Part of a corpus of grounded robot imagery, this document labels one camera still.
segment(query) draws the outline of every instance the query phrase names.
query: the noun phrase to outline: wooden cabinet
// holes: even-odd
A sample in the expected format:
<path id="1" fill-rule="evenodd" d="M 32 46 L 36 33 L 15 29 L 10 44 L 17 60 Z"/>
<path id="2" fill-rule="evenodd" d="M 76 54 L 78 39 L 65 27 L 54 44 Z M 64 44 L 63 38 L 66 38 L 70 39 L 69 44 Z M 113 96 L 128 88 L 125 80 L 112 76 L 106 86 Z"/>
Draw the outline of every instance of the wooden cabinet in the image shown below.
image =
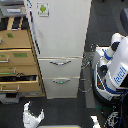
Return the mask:
<path id="1" fill-rule="evenodd" d="M 0 31 L 0 93 L 45 95 L 29 28 L 11 30 L 14 19 Z"/>

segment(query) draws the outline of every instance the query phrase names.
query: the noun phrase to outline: open drawer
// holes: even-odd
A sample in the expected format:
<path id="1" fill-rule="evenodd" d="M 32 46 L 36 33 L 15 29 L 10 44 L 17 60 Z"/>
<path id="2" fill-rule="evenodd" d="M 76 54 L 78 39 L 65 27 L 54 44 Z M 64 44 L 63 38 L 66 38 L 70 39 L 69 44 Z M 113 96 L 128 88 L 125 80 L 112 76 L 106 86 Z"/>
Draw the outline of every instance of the open drawer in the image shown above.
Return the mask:
<path id="1" fill-rule="evenodd" d="M 39 78 L 38 76 L 24 76 L 26 78 L 17 78 L 14 80 L 14 77 L 5 78 L 0 77 L 0 93 L 7 92 L 36 92 L 40 91 Z"/>
<path id="2" fill-rule="evenodd" d="M 0 50 L 0 66 L 34 65 L 31 49 Z"/>
<path id="3" fill-rule="evenodd" d="M 0 76 L 38 75 L 36 65 L 0 67 Z"/>
<path id="4" fill-rule="evenodd" d="M 0 49 L 5 48 L 31 48 L 27 30 L 0 31 Z"/>

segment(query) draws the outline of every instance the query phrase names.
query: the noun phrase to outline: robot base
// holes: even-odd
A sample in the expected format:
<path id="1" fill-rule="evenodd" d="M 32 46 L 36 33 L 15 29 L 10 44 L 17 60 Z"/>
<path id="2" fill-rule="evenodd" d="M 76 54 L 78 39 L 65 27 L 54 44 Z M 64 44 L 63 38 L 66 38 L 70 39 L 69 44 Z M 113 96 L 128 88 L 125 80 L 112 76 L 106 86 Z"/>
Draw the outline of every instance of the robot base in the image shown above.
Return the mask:
<path id="1" fill-rule="evenodd" d="M 92 77 L 92 89 L 93 89 L 93 94 L 94 94 L 95 98 L 102 105 L 104 105 L 104 106 L 116 106 L 116 105 L 120 104 L 120 100 L 112 99 L 111 101 L 109 101 L 109 100 L 106 100 L 103 96 L 100 95 L 100 93 L 96 89 L 94 77 Z"/>

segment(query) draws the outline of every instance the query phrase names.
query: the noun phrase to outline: white robot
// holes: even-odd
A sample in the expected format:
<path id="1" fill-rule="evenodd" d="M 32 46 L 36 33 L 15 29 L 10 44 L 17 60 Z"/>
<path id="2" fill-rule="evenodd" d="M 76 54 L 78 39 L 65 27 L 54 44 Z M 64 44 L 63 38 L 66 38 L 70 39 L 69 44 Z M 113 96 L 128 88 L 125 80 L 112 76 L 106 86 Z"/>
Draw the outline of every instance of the white robot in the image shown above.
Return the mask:
<path id="1" fill-rule="evenodd" d="M 24 105 L 24 112 L 23 112 L 23 123 L 25 128 L 37 128 L 38 124 L 44 119 L 44 112 L 43 109 L 38 117 L 32 115 L 29 111 L 29 104 L 30 102 Z"/>
<path id="2" fill-rule="evenodd" d="M 95 94 L 118 103 L 128 90 L 128 37 L 115 33 L 110 47 L 96 47 L 92 69 Z"/>

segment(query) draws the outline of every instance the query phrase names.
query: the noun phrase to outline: green sticker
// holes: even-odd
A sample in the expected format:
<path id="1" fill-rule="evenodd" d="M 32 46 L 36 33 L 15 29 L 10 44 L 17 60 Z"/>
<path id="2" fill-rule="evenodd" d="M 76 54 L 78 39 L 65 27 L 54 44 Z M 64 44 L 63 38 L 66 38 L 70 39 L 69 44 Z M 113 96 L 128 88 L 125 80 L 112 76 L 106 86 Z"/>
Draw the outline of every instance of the green sticker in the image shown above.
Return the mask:
<path id="1" fill-rule="evenodd" d="M 13 53 L 13 55 L 16 58 L 27 57 L 27 53 Z"/>
<path id="2" fill-rule="evenodd" d="M 46 7 L 45 7 L 44 5 L 41 5 L 41 7 L 40 7 L 40 11 L 42 11 L 42 13 L 44 13 L 45 10 L 46 10 Z"/>
<path id="3" fill-rule="evenodd" d="M 1 57 L 6 57 L 5 55 L 0 55 Z"/>
<path id="4" fill-rule="evenodd" d="M 10 67 L 9 69 L 13 69 L 12 67 Z"/>
<path id="5" fill-rule="evenodd" d="M 7 35 L 8 35 L 8 38 L 13 38 L 12 33 L 7 33 Z"/>

